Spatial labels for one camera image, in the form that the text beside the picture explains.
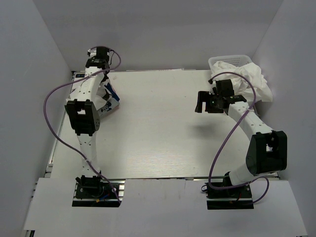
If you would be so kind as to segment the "white t-shirt with black print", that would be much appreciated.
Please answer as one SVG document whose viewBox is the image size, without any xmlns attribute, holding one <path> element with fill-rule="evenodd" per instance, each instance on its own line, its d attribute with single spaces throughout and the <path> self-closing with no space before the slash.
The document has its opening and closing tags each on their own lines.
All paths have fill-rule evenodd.
<svg viewBox="0 0 316 237">
<path fill-rule="evenodd" d="M 74 101 L 75 99 L 79 101 L 88 99 L 93 102 L 100 117 L 105 117 L 115 110 L 106 111 L 106 103 L 110 97 L 110 93 L 106 90 L 104 85 L 111 83 L 107 75 L 99 73 L 82 81 L 80 79 L 83 78 L 75 77 L 77 85 L 73 85 L 72 91 L 68 99 L 66 99 L 67 102 Z"/>
</svg>

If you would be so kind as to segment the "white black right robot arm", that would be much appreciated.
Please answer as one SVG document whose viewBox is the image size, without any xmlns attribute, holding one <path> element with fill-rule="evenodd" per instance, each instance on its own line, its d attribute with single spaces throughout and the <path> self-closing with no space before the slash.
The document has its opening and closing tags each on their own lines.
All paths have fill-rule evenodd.
<svg viewBox="0 0 316 237">
<path fill-rule="evenodd" d="M 287 168 L 287 135 L 262 122 L 242 95 L 222 97 L 200 91 L 195 112 L 201 113 L 203 110 L 226 113 L 236 121 L 232 131 L 240 127 L 250 141 L 244 163 L 223 178 L 221 189 L 227 196 L 234 197 L 242 186 L 265 174 Z"/>
</svg>

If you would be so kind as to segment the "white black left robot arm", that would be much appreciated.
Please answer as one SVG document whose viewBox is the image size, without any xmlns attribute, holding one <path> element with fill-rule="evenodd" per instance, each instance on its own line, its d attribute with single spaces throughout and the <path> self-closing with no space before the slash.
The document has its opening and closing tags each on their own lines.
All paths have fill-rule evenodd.
<svg viewBox="0 0 316 237">
<path fill-rule="evenodd" d="M 100 70 L 108 69 L 105 59 L 89 59 L 85 66 L 84 75 L 87 79 L 79 82 L 71 92 L 65 106 L 72 129 L 77 135 L 82 159 L 82 175 L 92 177 L 100 172 L 96 154 L 96 131 L 100 128 L 98 110 L 104 107 L 112 98 L 104 80 L 108 77 Z"/>
</svg>

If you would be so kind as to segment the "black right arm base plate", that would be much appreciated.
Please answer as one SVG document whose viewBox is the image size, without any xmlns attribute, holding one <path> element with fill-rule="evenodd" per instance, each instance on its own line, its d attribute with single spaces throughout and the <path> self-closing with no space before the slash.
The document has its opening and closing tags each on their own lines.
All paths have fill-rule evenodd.
<svg viewBox="0 0 316 237">
<path fill-rule="evenodd" d="M 201 191 L 206 193 L 208 210 L 242 210 L 254 208 L 249 186 L 228 190 L 215 190 L 208 183 L 205 183 L 202 185 Z"/>
</svg>

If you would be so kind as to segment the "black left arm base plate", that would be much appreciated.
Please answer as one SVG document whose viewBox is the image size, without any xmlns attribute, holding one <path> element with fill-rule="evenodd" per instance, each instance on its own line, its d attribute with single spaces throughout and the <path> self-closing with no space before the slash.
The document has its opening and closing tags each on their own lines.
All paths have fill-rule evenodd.
<svg viewBox="0 0 316 237">
<path fill-rule="evenodd" d="M 77 177 L 73 207 L 119 207 L 124 194 L 124 181 L 108 183 L 101 177 Z"/>
</svg>

